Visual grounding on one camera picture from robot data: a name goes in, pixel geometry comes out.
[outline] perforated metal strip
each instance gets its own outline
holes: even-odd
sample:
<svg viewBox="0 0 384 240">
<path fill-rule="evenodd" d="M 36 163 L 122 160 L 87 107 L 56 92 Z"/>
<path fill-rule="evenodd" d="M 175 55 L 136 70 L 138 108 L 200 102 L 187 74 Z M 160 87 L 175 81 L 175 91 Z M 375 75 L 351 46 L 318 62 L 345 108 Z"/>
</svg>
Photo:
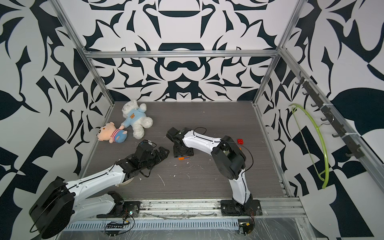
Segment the perforated metal strip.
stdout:
<svg viewBox="0 0 384 240">
<path fill-rule="evenodd" d="M 77 221 L 68 225 L 64 231 L 97 231 L 104 230 L 111 220 Z M 186 230 L 186 229 L 229 229 L 237 230 L 237 219 L 180 219 L 180 220 L 135 220 L 132 230 Z"/>
</svg>

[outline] blue plush body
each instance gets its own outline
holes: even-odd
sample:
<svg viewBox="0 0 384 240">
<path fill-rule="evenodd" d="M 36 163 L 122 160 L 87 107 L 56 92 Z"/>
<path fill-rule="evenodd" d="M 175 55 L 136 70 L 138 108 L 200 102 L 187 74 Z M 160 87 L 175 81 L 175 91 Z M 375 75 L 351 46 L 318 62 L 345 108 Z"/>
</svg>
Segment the blue plush body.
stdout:
<svg viewBox="0 0 384 240">
<path fill-rule="evenodd" d="M 127 114 L 127 119 L 122 122 L 121 125 L 124 127 L 129 127 L 133 125 L 137 120 L 139 120 L 142 117 L 146 117 L 147 115 L 143 112 L 142 109 L 133 109 Z"/>
<path fill-rule="evenodd" d="M 125 132 L 124 130 L 120 130 L 120 129 L 117 129 L 119 131 L 117 131 L 115 137 L 113 138 L 113 141 L 117 142 L 117 143 L 122 143 L 125 141 L 125 139 L 127 139 L 127 133 L 123 134 L 123 132 Z"/>
</svg>

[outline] white debris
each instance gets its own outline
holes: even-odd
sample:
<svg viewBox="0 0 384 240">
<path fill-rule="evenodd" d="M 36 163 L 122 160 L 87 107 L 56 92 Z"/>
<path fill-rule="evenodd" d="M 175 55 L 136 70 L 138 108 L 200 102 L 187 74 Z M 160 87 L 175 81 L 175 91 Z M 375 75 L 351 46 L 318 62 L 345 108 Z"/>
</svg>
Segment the white debris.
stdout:
<svg viewBox="0 0 384 240">
<path fill-rule="evenodd" d="M 161 179 L 161 181 L 163 182 L 164 186 L 166 185 L 163 181 L 163 179 L 160 177 L 160 175 L 158 174 L 159 178 Z"/>
</svg>

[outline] pink plush toy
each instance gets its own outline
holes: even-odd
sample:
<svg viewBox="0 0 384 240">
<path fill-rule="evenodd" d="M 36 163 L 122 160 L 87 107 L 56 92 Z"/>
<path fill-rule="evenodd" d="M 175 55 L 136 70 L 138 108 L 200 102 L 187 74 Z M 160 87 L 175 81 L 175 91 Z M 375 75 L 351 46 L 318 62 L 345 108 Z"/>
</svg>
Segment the pink plush toy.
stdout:
<svg viewBox="0 0 384 240">
<path fill-rule="evenodd" d="M 124 142 L 127 138 L 127 131 L 123 131 L 123 128 L 124 126 L 121 126 L 116 129 L 115 124 L 113 122 L 109 122 L 100 128 L 97 138 L 99 141 L 109 141 L 109 143 Z"/>
</svg>

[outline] green tube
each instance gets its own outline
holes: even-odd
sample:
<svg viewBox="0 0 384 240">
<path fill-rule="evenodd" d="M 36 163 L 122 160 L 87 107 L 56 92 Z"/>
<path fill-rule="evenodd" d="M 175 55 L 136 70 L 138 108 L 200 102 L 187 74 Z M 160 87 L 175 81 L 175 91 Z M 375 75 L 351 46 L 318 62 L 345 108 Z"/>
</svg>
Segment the green tube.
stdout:
<svg viewBox="0 0 384 240">
<path fill-rule="evenodd" d="M 313 126 L 314 126 L 315 129 L 316 129 L 317 135 L 319 135 L 320 142 L 321 142 L 321 146 L 322 146 L 322 148 L 323 148 L 324 164 L 325 164 L 325 170 L 324 170 L 323 172 L 321 172 L 320 175 L 323 174 L 323 173 L 325 172 L 325 179 L 324 179 L 324 183 L 323 183 L 323 186 L 322 186 L 322 188 L 325 189 L 325 187 L 326 187 L 327 184 L 328 184 L 328 180 L 329 180 L 329 164 L 328 164 L 327 148 L 325 147 L 325 142 L 324 142 L 323 136 L 321 135 L 319 126 L 317 126 L 317 124 L 316 124 L 315 121 L 313 120 L 313 117 L 312 117 L 312 116 L 309 114 L 309 112 L 307 112 L 307 110 L 305 110 L 301 105 L 299 105 L 299 104 L 297 104 L 297 103 L 292 103 L 292 104 L 289 105 L 289 106 L 296 106 L 296 107 L 300 108 L 300 109 L 305 113 L 305 115 L 307 115 L 307 117 L 311 120 Z"/>
</svg>

